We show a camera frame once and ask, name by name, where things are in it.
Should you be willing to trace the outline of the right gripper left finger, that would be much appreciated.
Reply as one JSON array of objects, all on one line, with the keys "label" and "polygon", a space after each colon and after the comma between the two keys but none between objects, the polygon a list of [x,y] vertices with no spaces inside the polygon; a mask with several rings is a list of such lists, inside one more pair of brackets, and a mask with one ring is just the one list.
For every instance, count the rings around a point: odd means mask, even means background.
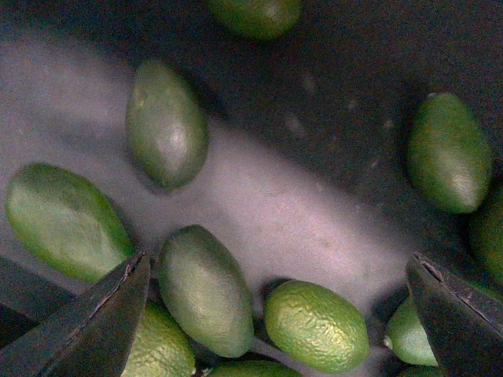
[{"label": "right gripper left finger", "polygon": [[120,376],[147,299],[139,251],[1,351],[3,376]]}]

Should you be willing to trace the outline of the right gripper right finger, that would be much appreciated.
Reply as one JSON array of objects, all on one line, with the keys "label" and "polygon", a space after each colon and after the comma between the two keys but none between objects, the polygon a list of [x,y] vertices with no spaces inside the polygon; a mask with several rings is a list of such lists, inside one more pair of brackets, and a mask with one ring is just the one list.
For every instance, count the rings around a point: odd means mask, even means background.
[{"label": "right gripper right finger", "polygon": [[440,367],[450,376],[501,376],[502,303],[419,252],[406,279]]}]

